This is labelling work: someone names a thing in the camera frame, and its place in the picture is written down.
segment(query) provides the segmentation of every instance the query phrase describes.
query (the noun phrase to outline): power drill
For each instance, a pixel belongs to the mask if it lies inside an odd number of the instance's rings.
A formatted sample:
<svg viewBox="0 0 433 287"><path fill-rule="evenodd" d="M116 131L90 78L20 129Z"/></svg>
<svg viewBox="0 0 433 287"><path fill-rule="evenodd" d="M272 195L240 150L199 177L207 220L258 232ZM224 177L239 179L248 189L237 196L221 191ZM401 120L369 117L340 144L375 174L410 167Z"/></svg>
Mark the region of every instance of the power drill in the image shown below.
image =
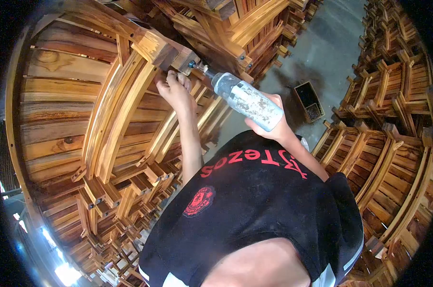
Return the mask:
<svg viewBox="0 0 433 287"><path fill-rule="evenodd" d="M217 95L265 131L271 131L280 122L283 110L247 82L228 72L214 73L207 65L197 65L195 61L191 61L188 66L201 71L211 80Z"/></svg>

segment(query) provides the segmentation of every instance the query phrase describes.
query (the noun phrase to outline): container of screws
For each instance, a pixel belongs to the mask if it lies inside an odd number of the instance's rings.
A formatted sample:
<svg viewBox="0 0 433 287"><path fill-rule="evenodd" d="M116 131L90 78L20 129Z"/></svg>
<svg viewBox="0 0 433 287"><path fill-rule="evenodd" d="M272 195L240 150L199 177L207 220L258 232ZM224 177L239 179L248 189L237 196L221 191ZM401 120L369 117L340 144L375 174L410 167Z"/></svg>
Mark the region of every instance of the container of screws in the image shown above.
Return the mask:
<svg viewBox="0 0 433 287"><path fill-rule="evenodd" d="M322 105L320 104L310 81L294 87L293 90L296 96L300 99L308 123L312 123L325 115Z"/></svg>

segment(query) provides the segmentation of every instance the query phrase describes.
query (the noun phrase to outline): bolt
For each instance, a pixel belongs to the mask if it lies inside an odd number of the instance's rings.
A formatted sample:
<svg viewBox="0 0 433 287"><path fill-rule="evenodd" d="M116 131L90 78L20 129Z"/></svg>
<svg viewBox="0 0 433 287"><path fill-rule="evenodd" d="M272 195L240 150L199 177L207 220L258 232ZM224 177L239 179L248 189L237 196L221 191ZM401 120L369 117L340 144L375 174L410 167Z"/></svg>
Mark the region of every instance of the bolt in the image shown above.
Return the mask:
<svg viewBox="0 0 433 287"><path fill-rule="evenodd" d="M194 68L194 66L196 66L196 62L194 60L191 60L191 62L189 62L188 64L188 67Z"/></svg>

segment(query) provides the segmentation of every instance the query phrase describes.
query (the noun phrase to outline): hand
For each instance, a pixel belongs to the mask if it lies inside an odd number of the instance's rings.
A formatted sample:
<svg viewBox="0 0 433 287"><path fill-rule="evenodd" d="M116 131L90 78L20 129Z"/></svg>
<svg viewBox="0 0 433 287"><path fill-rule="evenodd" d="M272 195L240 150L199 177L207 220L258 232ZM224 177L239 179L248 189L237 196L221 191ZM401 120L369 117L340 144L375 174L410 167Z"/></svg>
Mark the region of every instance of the hand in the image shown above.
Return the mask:
<svg viewBox="0 0 433 287"><path fill-rule="evenodd" d="M191 81L184 74L169 70L166 81L155 77L155 83L159 94L172 106L177 116L196 112L196 100L189 94Z"/></svg>
<svg viewBox="0 0 433 287"><path fill-rule="evenodd" d="M272 100L277 106L279 106L283 110L282 100L280 99L279 95L269 95L263 92L262 94L265 95L269 100ZM248 125L249 128L253 129L256 134L266 139L275 140L281 145L283 145L284 142L288 139L291 139L291 136L294 135L293 131L287 124L287 120L285 119L285 113L280 119L280 122L278 122L275 128L273 128L270 132L265 131L249 118L245 118L245 123Z"/></svg>

